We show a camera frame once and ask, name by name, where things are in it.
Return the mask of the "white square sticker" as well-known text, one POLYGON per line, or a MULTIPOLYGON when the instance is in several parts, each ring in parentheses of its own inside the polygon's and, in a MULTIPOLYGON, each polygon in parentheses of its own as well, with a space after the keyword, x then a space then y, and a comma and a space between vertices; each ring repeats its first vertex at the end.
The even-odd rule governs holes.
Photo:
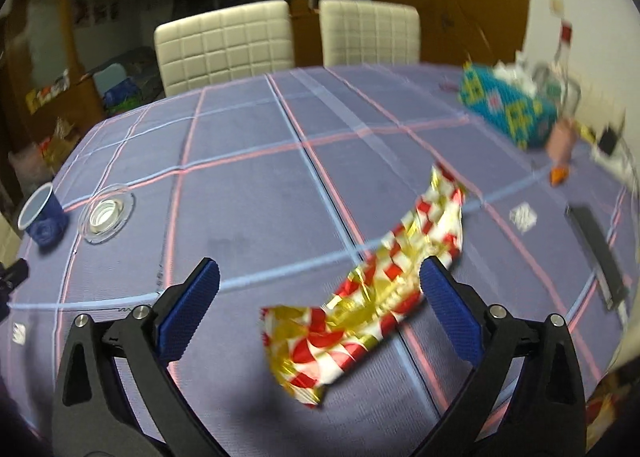
POLYGON ((521 203, 510 211, 509 219, 518 232, 525 234, 536 225, 538 216, 529 203, 521 203))

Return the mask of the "cream chair far middle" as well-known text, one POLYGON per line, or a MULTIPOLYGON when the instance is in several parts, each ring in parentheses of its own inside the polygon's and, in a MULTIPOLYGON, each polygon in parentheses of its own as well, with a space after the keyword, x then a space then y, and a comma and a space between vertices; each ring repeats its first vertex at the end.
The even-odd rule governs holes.
POLYGON ((294 67, 290 9, 253 2, 161 24, 154 49, 167 96, 294 67))

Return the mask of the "clear glass ashtray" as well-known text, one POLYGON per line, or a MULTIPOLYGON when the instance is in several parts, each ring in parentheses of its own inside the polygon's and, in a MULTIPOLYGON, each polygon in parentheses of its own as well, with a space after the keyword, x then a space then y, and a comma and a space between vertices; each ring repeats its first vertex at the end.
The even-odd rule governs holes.
POLYGON ((114 184, 103 188, 82 210, 78 222, 78 234, 89 245, 106 243, 127 224, 136 196, 127 186, 114 184))

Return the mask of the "white sticker label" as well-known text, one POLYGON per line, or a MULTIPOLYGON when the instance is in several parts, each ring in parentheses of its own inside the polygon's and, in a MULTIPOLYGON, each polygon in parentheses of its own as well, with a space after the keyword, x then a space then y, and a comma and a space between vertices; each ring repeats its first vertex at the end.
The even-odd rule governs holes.
POLYGON ((24 324, 14 323, 12 325, 12 342, 17 345, 26 343, 26 326, 24 324))

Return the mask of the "cardboard box pile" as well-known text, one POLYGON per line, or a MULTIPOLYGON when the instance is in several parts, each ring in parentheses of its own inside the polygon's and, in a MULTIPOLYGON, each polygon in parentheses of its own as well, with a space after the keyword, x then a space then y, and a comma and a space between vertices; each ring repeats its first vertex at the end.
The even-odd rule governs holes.
POLYGON ((58 118, 53 133, 39 144, 39 151, 46 165, 57 173, 79 140, 77 127, 63 118, 58 118))

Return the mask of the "orange small scrap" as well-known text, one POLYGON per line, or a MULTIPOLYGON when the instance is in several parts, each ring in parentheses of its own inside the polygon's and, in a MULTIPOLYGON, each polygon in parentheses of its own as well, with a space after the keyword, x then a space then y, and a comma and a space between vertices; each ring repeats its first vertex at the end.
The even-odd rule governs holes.
POLYGON ((549 184, 552 188, 562 185, 570 176, 570 168, 567 166, 555 166, 549 172, 549 184))

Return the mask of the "cream chair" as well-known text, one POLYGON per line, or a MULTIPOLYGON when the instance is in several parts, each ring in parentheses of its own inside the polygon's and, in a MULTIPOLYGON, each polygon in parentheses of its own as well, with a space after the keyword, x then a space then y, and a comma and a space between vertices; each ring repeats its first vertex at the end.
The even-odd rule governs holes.
POLYGON ((413 6, 367 0, 320 0, 324 67, 420 62, 421 21, 413 6))
POLYGON ((161 24, 154 49, 167 96, 294 67, 290 9, 253 2, 161 24))

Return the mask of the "cream chair far right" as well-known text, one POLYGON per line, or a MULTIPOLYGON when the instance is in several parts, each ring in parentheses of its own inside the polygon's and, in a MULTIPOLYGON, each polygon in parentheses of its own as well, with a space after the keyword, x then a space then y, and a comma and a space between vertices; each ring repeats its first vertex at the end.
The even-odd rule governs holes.
POLYGON ((320 0, 324 67, 420 62, 421 21, 413 6, 367 0, 320 0))

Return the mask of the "blue paper cup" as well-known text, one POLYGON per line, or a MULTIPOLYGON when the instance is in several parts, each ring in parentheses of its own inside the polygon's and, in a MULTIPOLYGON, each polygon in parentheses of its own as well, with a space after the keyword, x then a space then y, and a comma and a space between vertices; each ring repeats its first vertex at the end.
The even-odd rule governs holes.
POLYGON ((41 249, 56 245, 67 226, 67 214, 51 182, 42 184, 29 196, 17 218, 17 229, 26 233, 41 249))

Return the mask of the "clear glass jar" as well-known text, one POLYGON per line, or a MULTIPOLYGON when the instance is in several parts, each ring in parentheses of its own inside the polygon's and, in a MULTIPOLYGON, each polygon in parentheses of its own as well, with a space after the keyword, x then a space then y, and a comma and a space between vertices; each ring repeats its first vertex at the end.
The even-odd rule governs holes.
POLYGON ((561 117, 574 118, 582 98, 578 82, 559 67, 539 63, 532 75, 537 95, 551 102, 561 117))

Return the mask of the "colourful blue green bag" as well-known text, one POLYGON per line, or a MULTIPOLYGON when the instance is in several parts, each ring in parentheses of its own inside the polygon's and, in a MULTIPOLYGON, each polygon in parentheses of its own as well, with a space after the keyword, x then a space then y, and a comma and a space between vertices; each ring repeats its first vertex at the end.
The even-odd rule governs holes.
POLYGON ((141 90, 129 77, 107 90, 103 96, 103 106, 108 117, 126 113, 141 104, 141 90))

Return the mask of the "beaded teal tissue box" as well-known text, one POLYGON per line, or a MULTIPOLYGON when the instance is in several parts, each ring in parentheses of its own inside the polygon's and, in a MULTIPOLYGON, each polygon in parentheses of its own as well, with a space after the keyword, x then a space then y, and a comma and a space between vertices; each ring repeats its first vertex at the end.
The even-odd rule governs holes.
POLYGON ((536 94, 527 95, 480 64, 463 66, 459 100, 521 150, 543 147, 558 119, 551 102, 536 94))

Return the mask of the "plaid purple tablecloth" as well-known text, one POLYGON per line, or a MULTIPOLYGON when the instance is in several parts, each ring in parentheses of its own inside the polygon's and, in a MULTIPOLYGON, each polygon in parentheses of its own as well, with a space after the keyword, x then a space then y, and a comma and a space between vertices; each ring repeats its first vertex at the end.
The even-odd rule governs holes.
POLYGON ((1 394, 40 437, 50 433, 58 362, 74 317, 125 316, 181 283, 205 257, 219 293, 183 358, 170 367, 201 421, 235 456, 407 456, 460 390, 457 358, 428 307, 329 387, 317 409, 273 379, 259 315, 319 305, 378 246, 445 165, 468 190, 454 274, 489 303, 570 324, 594 390, 623 326, 609 311, 565 217, 591 208, 629 291, 638 287, 637 208, 590 157, 549 184, 550 160, 524 152, 458 102, 459 72, 431 65, 295 69, 184 93, 104 121, 54 180, 70 218, 61 243, 25 240, 29 277, 1 328, 1 394), (91 197, 114 184, 136 196, 106 243, 78 234, 91 197), (510 211, 538 216, 525 234, 510 211), (12 325, 26 343, 12 342, 12 325))

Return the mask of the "pink plastic bag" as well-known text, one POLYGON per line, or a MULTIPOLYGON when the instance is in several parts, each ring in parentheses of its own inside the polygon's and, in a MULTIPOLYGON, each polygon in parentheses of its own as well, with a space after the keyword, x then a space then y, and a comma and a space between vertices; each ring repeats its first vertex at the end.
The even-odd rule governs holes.
POLYGON ((24 195, 32 194, 42 184, 52 180, 52 171, 34 143, 19 152, 9 152, 8 159, 24 195))

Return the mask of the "red gold snack wrapper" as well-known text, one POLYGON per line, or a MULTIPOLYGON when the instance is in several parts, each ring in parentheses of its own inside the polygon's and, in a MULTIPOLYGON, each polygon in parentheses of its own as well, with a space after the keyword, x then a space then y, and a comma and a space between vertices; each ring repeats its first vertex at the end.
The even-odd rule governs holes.
POLYGON ((260 311, 262 344, 277 383, 317 407, 324 390, 375 349, 422 302, 420 266, 445 267, 463 245, 461 183, 434 165, 427 190, 320 307, 273 305, 260 311))

